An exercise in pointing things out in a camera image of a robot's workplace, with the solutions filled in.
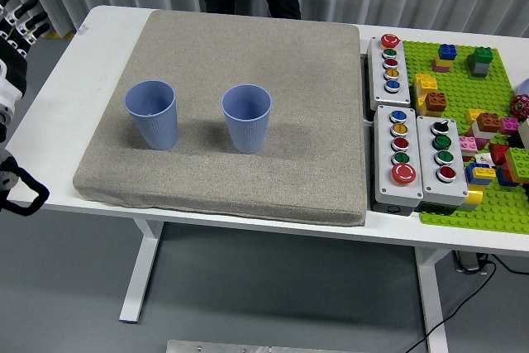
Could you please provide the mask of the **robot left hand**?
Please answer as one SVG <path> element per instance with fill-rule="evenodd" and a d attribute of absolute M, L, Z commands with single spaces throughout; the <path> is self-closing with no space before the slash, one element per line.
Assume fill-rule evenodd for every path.
<path fill-rule="evenodd" d="M 26 93 L 30 48 L 50 29 L 45 11 L 24 19 L 38 0 L 28 0 L 8 11 L 10 1 L 1 0 L 1 113 L 5 118 L 12 116 L 16 102 Z"/>

